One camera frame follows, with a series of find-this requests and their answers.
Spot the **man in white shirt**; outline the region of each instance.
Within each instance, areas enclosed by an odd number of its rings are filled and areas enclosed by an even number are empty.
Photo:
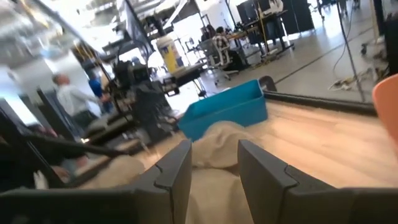
[[[70,84],[69,78],[64,74],[54,75],[53,82],[58,85],[57,98],[63,109],[81,128],[88,125],[98,117],[90,111],[88,102],[102,103],[109,101],[109,95],[103,95],[100,99],[87,95],[77,87]]]

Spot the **person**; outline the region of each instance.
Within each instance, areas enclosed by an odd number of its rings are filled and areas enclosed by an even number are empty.
[[[359,9],[361,7],[361,0],[354,0],[353,9]]]
[[[240,71],[244,69],[244,65],[239,54],[236,51],[229,49],[229,40],[225,35],[224,27],[217,28],[216,35],[213,37],[213,42],[219,49],[228,49],[227,53],[231,57],[232,62],[224,68],[225,71]]]
[[[201,30],[201,33],[202,33],[202,36],[200,37],[200,41],[203,42],[203,41],[206,41],[206,40],[210,39],[210,34],[207,31],[206,27],[202,27],[200,30]]]
[[[86,129],[91,122],[98,119],[90,109],[88,102],[104,103],[109,101],[109,95],[103,95],[100,99],[87,95],[77,87],[70,84],[68,76],[64,74],[54,75],[53,82],[59,87],[57,98],[63,109],[81,128]]]
[[[338,0],[338,4],[340,5],[341,15],[348,16],[347,0]]]
[[[99,79],[99,77],[96,76],[96,74],[94,72],[89,73],[88,78],[89,78],[88,84],[89,84],[91,90],[93,90],[94,95],[100,99],[103,96],[101,80]],[[112,102],[110,102],[110,101],[103,102],[102,106],[103,106],[105,113],[112,112],[112,109],[113,109]]]
[[[214,30],[214,27],[210,24],[206,26],[206,29],[210,38],[213,38],[217,34],[217,32]]]
[[[322,8],[323,8],[323,4],[321,4],[320,0],[317,0],[317,7],[318,7],[318,12],[319,15],[321,15],[322,20],[325,20],[325,16],[322,14]]]

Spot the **blue plastic bin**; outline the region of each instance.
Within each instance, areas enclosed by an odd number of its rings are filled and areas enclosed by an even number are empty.
[[[253,80],[191,104],[178,122],[184,135],[196,141],[215,122],[233,121],[244,127],[267,119],[266,99]]]

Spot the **desk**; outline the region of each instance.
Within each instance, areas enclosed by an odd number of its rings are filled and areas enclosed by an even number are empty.
[[[185,68],[175,72],[173,75],[168,74],[165,77],[161,78],[162,84],[165,86],[165,80],[173,80],[172,83],[176,84],[177,89],[189,82],[193,82],[196,86],[196,88],[199,90],[198,95],[200,97],[206,95],[205,87],[201,84],[201,81],[199,80],[200,74],[203,72],[203,66],[206,63],[197,63],[191,66],[186,66]],[[174,91],[175,94],[179,94],[179,90],[176,89],[170,89],[166,90],[165,93],[169,95],[170,92]]]
[[[254,32],[254,31],[257,31],[257,30],[258,30],[257,26],[250,27],[250,28],[248,28],[246,30],[239,31],[239,32],[234,32],[232,34],[229,34],[229,35],[227,35],[227,38],[229,40],[238,40],[238,39],[247,37],[250,32]]]
[[[282,47],[282,50],[280,50],[280,51],[278,51],[276,53],[277,55],[285,52],[289,48],[294,48],[294,44],[286,46],[286,44],[285,44],[285,42],[283,40],[283,36],[284,36],[283,31],[280,29],[279,24],[278,24],[278,20],[280,20],[280,17],[283,14],[285,14],[286,12],[287,12],[287,10],[284,10],[282,12],[265,15],[263,18],[261,18],[262,21],[263,21],[263,24],[267,24],[268,22],[273,22],[274,25],[275,25],[275,31],[276,31],[276,34],[277,34],[279,40],[280,40],[280,45]],[[256,20],[256,21],[250,22],[250,23],[246,24],[245,26],[246,27],[256,26],[257,29],[260,31],[260,33],[262,33],[261,22],[260,22],[259,19]],[[267,41],[265,40],[264,42],[265,42],[265,45],[266,45],[267,52],[269,52],[269,47],[268,47]]]
[[[247,127],[279,159],[334,187],[398,187],[395,145],[377,118],[268,101],[267,121]],[[159,159],[182,139],[154,150]],[[151,166],[151,156],[140,153]]]

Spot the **light wood surface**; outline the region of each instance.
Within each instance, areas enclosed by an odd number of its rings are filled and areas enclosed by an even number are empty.
[[[262,147],[335,187],[398,187],[394,145],[377,118],[268,102],[269,119],[247,130]],[[136,157],[149,168],[182,133]]]
[[[250,27],[245,31],[235,32],[227,35],[228,40],[238,40],[241,38],[245,38],[249,35],[250,32],[254,32],[258,30],[258,26]]]
[[[126,150],[129,150],[130,148],[134,147],[137,144],[139,144],[139,141],[137,139],[132,139],[130,141],[123,142],[123,143],[119,144],[118,146],[116,146],[116,150],[126,151]],[[109,158],[108,156],[100,156],[100,157],[96,158],[95,160],[90,161],[90,163],[85,165],[84,167],[79,168],[76,171],[75,175],[82,175],[85,172],[88,172],[89,170],[99,167],[101,164],[104,164],[105,162],[108,162],[110,160],[111,160],[111,158]]]

